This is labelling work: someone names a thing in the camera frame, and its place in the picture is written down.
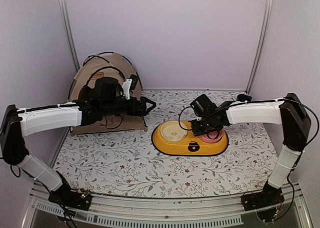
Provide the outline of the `pink bowl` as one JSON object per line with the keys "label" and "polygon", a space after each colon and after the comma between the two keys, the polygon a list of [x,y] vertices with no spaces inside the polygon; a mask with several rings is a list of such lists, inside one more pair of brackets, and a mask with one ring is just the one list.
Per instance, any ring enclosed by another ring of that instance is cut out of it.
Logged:
{"label": "pink bowl", "polygon": [[218,143],[223,137],[223,131],[213,131],[204,135],[200,135],[198,138],[204,143]]}

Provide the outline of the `cream paw print bowl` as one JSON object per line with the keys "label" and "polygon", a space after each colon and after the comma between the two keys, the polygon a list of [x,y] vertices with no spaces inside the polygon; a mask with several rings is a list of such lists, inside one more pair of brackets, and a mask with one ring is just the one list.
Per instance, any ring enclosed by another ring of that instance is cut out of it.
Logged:
{"label": "cream paw print bowl", "polygon": [[184,124],[170,120],[160,126],[160,134],[166,141],[179,142],[186,138],[188,131]]}

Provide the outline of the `yellow double bowl holder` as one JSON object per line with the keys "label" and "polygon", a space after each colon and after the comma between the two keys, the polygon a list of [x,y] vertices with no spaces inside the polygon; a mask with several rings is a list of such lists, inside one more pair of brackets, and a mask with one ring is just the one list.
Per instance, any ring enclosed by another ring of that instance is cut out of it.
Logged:
{"label": "yellow double bowl holder", "polygon": [[209,144],[202,142],[199,136],[193,135],[191,122],[183,120],[180,124],[184,124],[187,127],[187,136],[179,142],[170,142],[162,138],[160,133],[161,125],[154,129],[151,141],[159,152],[171,156],[217,156],[226,151],[229,145],[229,138],[225,130],[221,130],[223,131],[223,137],[218,143]]}

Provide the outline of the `pink checkered cushion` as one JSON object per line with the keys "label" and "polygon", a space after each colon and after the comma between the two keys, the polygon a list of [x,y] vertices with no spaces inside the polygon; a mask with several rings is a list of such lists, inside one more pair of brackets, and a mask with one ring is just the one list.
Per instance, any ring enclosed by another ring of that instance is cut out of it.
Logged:
{"label": "pink checkered cushion", "polygon": [[115,128],[119,126],[123,121],[122,116],[105,116],[101,121],[97,121],[93,126],[106,126],[107,128]]}

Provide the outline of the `black tent pole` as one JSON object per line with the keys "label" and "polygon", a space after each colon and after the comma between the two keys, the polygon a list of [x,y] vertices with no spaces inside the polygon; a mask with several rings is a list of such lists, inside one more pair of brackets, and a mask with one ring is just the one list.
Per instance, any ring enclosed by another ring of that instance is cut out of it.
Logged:
{"label": "black tent pole", "polygon": [[114,67],[114,69],[107,68],[95,73],[89,82],[90,86],[93,85],[94,80],[102,77],[118,78],[120,83],[122,83],[125,79],[128,79],[133,74],[137,76],[136,87],[139,87],[140,90],[143,89],[143,85],[139,78],[136,67],[129,59],[119,53],[101,52],[94,55],[89,55],[84,60],[82,66],[84,67],[85,71],[89,71],[89,76],[100,68],[109,66]]}
{"label": "black tent pole", "polygon": [[71,96],[72,96],[72,91],[73,91],[73,88],[75,87],[78,79],[81,79],[82,78],[80,77],[81,75],[83,75],[85,72],[89,72],[89,67],[88,67],[88,63],[93,60],[93,59],[102,59],[104,60],[105,62],[109,63],[109,60],[107,60],[107,57],[106,56],[100,56],[98,54],[96,55],[90,55],[88,56],[83,64],[82,64],[82,67],[80,68],[80,70],[76,73],[76,76],[74,77],[72,83],[71,83],[71,86],[69,88],[69,92],[68,92],[68,96],[67,96],[67,99],[70,100],[71,99]]}

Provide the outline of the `beige pet tent fabric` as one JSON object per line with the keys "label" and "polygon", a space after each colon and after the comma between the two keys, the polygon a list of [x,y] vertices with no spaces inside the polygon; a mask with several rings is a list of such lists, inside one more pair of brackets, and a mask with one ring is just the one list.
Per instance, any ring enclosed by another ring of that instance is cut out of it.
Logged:
{"label": "beige pet tent fabric", "polygon": [[[98,71],[103,70],[103,69],[107,69],[107,68],[114,69],[114,67],[111,67],[111,66],[103,67],[103,68],[96,70],[90,76],[89,76],[90,72],[88,72],[88,73],[85,72],[83,75],[81,75],[80,77],[82,78],[82,80],[78,79],[75,87],[72,90],[70,101],[74,101],[74,100],[78,99],[80,90],[85,84],[88,84],[88,86],[90,88],[93,88],[97,79],[94,80],[93,85],[90,86],[90,80],[92,79],[92,77]],[[93,124],[92,124],[92,125],[84,126],[84,127],[71,128],[70,134],[71,134],[71,136],[75,136],[75,135],[80,135],[80,134],[93,134],[93,133],[104,133],[104,132],[113,132],[113,131],[127,131],[127,130],[147,131],[148,130],[147,125],[146,125],[143,117],[128,116],[128,115],[121,115],[121,116],[122,116],[122,123],[115,128],[107,128],[106,126],[93,126]]]}

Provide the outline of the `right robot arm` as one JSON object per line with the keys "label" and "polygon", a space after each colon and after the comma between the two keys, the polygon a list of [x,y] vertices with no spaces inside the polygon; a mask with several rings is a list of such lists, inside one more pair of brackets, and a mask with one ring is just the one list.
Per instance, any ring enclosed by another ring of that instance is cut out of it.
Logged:
{"label": "right robot arm", "polygon": [[191,122],[194,136],[220,131],[225,126],[240,123],[268,123],[282,126],[283,147],[258,201],[269,206],[278,197],[281,186],[299,162],[308,145],[311,119],[296,94],[266,101],[225,101],[219,106],[205,94],[191,102],[199,120]]}

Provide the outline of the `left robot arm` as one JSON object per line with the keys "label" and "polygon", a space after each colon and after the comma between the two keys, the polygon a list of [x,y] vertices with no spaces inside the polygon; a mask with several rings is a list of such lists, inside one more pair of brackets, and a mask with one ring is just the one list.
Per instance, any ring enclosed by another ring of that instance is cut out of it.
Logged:
{"label": "left robot arm", "polygon": [[76,192],[63,175],[48,166],[44,155],[37,157],[28,141],[36,144],[36,138],[42,134],[53,138],[64,128],[93,125],[108,116],[147,116],[156,103],[144,96],[134,97],[133,84],[131,78],[120,84],[115,78],[104,77],[97,79],[93,87],[84,84],[74,101],[34,108],[8,105],[0,128],[3,160],[41,182],[62,204],[71,204]]}

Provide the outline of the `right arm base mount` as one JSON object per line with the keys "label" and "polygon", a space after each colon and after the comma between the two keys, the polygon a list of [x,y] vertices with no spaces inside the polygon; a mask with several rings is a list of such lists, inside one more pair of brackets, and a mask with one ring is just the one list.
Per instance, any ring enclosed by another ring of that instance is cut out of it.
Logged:
{"label": "right arm base mount", "polygon": [[276,220],[285,199],[281,193],[273,196],[272,193],[260,191],[246,192],[240,200],[245,211],[256,210],[258,219],[269,223]]}

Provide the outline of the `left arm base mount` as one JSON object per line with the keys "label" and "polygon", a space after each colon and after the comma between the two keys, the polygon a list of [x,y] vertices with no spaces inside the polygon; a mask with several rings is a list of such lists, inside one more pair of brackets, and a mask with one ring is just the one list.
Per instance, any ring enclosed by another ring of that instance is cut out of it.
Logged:
{"label": "left arm base mount", "polygon": [[92,196],[83,192],[79,193],[70,188],[60,187],[56,191],[50,192],[48,200],[61,206],[88,211]]}

